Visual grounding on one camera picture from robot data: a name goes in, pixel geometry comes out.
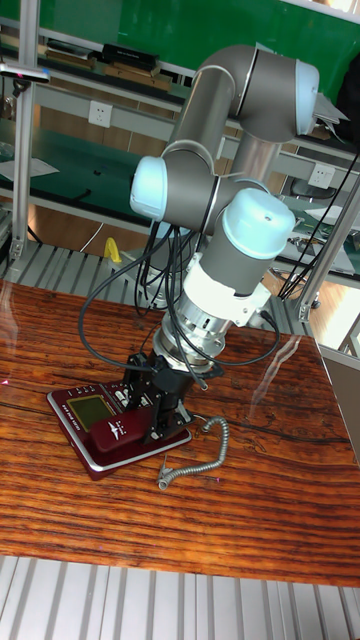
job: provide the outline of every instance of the red device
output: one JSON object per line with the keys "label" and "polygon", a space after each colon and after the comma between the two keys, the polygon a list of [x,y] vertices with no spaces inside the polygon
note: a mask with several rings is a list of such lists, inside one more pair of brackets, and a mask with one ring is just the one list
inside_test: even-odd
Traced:
{"label": "red device", "polygon": [[120,381],[52,391],[47,399],[93,480],[191,440],[184,426],[167,440],[143,444],[151,426],[153,403],[144,394],[140,407],[126,411],[128,388]]}

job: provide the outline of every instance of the gray cable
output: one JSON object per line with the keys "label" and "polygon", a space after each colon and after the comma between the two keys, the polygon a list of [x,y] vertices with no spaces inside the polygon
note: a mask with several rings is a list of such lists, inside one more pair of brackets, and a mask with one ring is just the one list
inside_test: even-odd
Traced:
{"label": "gray cable", "polygon": [[188,476],[194,473],[203,473],[204,471],[211,471],[212,469],[216,469],[217,467],[220,467],[223,464],[226,458],[230,429],[225,418],[221,418],[220,416],[215,416],[214,418],[210,418],[210,420],[208,420],[206,424],[204,424],[204,426],[201,427],[201,431],[203,431],[203,433],[209,433],[211,427],[213,427],[214,424],[219,424],[222,429],[218,459],[215,460],[214,462],[207,462],[207,463],[205,462],[204,464],[198,464],[191,467],[182,467],[181,469],[174,469],[174,470],[165,469],[165,462],[164,462],[163,466],[160,469],[159,477],[157,480],[159,484],[159,489],[162,489],[162,491],[165,491],[165,489],[167,489],[167,487],[169,486],[170,482],[175,480],[175,478],[179,478],[180,476]]}

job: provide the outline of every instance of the lcd screen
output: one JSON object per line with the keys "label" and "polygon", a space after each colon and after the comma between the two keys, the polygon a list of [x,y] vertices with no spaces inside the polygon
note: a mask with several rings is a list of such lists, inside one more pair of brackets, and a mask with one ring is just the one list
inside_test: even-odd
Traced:
{"label": "lcd screen", "polygon": [[89,431],[94,422],[113,415],[101,396],[74,398],[68,400],[68,405],[85,431]]}

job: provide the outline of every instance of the wood grain surface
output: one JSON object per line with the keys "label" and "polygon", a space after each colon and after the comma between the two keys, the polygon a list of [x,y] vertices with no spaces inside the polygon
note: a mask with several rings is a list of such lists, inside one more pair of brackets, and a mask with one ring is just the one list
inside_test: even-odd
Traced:
{"label": "wood grain surface", "polygon": [[[189,409],[230,423],[219,469],[161,492],[159,455],[95,483],[46,402],[122,375],[83,348],[82,302],[0,282],[0,553],[359,587],[360,472],[315,341],[284,335],[277,360],[193,388]],[[160,316],[95,301],[86,335],[124,360]],[[257,356],[273,338],[232,329],[224,356]],[[218,436],[170,451],[167,466],[214,459]]]}

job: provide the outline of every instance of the wall socket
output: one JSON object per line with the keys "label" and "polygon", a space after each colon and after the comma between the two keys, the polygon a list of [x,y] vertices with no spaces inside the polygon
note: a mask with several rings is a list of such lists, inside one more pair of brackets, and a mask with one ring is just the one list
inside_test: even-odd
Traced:
{"label": "wall socket", "polygon": [[334,175],[335,167],[331,167],[329,164],[316,163],[308,184],[320,189],[327,189],[330,187],[330,182]]}
{"label": "wall socket", "polygon": [[91,100],[89,109],[90,124],[97,124],[98,127],[110,127],[112,105]]}

